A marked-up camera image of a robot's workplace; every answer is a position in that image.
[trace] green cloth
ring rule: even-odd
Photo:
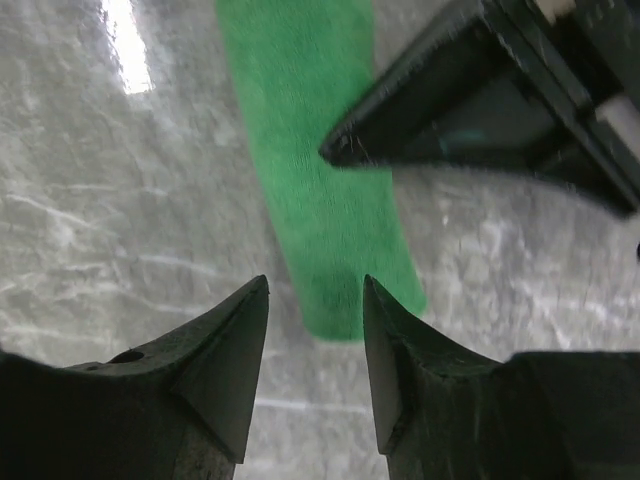
[[[217,0],[249,146],[304,322],[363,336],[365,274],[408,310],[426,305],[388,171],[341,171],[317,154],[371,84],[369,0]]]

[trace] gray marbled countertop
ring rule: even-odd
[[[436,2],[377,0],[377,62]],[[270,326],[238,479],[382,479],[362,346],[304,331],[245,142],[211,0],[0,0],[0,343],[105,361],[260,273]],[[485,355],[640,345],[636,245],[563,192],[395,173],[431,310]]]

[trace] green towel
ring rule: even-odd
[[[249,146],[309,331],[356,340],[365,274],[408,310],[426,305],[388,171],[317,154],[372,81],[369,0],[217,0]]]

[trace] black plastic part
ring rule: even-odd
[[[229,480],[242,463],[267,326],[257,277],[108,363],[0,351],[3,480]]]
[[[640,478],[640,354],[494,362],[365,280],[378,447],[391,480]]]
[[[599,113],[617,97],[640,105],[630,5],[579,0],[551,23],[533,1],[454,0],[320,153],[340,167],[418,163],[533,177],[634,213],[640,153]]]

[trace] marble surface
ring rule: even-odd
[[[387,65],[438,2],[376,0]],[[304,331],[211,0],[0,0],[0,344],[105,361],[260,273],[271,315],[236,478],[384,479],[362,346]],[[636,245],[563,192],[395,172],[425,320],[497,359],[640,344]]]

